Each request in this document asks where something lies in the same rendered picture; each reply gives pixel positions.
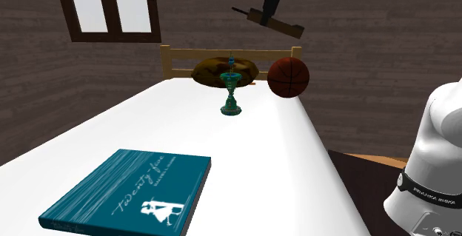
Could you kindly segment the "brown wooden tool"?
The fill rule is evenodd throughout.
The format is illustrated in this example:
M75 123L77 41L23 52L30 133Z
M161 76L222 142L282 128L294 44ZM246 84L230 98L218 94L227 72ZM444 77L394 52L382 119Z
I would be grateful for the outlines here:
M249 21L255 22L256 24L260 24L261 26L265 26L266 28L275 30L288 36L292 36L294 38L300 39L304 32L304 27L297 24L287 24L272 17L264 19L264 13L260 10L250 8L249 11L244 11L236 7L232 7L232 10L244 14Z

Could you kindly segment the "brown basketball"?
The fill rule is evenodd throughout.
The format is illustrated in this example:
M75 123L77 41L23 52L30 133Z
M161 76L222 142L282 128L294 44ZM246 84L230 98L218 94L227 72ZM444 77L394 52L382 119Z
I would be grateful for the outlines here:
M309 79L306 64L294 57L278 59L267 73L269 88L282 98L300 95L307 88Z

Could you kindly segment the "brown round pillow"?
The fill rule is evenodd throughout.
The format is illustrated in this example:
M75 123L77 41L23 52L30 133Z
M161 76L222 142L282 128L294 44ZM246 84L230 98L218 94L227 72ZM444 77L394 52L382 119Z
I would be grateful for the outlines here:
M220 75L230 72L228 57L215 57L203 60L197 64L191 77L208 87L225 88L225 83L220 79ZM233 72L242 75L242 79L237 82L237 87L245 87L253 82L259 74L256 65L244 58L234 58Z

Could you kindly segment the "teal ornate candlestick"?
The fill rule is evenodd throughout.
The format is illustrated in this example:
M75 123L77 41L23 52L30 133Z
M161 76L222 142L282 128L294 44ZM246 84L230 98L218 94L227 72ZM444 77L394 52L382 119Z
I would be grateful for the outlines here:
M234 98L235 88L237 83L242 79L240 73L234 72L234 63L235 59L232 53L230 53L228 64L230 66L230 71L227 73L220 74L220 79L224 82L225 87L228 91L228 96L226 99L225 105L221 108L221 113L223 115L233 116L239 115L241 113L241 108L237 105L237 101Z

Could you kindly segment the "dark-framed window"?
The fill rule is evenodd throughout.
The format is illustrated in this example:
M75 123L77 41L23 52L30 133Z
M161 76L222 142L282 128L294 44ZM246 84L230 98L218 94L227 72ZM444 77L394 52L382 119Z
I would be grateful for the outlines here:
M157 0L60 2L73 42L161 42Z

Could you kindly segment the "white bed, wooden headboard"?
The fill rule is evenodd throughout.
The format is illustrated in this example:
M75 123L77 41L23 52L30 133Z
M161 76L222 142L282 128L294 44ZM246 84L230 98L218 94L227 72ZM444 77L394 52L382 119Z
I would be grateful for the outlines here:
M234 92L162 81L0 166L0 236L73 236L39 216L120 149L204 156L185 236L367 236L309 116L267 82Z

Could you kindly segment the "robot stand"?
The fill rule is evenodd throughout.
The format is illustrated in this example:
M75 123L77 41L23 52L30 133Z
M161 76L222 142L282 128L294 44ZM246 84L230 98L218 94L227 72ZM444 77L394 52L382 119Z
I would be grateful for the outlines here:
M332 150L328 154L371 236L410 236L384 211L401 170Z

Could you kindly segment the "teal hardcover book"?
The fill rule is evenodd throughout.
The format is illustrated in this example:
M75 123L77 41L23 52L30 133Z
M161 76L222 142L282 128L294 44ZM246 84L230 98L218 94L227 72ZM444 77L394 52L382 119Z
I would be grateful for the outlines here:
M210 167L209 157L120 149L38 221L87 236L185 236Z

